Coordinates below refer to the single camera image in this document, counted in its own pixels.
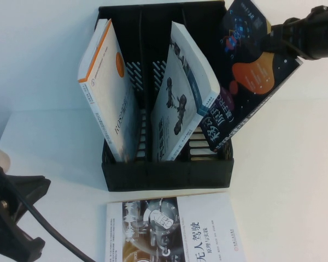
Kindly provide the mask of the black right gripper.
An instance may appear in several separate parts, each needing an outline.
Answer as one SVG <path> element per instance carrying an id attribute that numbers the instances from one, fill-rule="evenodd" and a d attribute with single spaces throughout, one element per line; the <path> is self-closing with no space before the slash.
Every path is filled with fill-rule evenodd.
<path id="1" fill-rule="evenodd" d="M 285 24 L 271 26 L 271 31 L 261 39 L 263 52 L 282 53 L 291 57 L 316 58 L 315 16 L 303 19 L 292 17 Z"/>

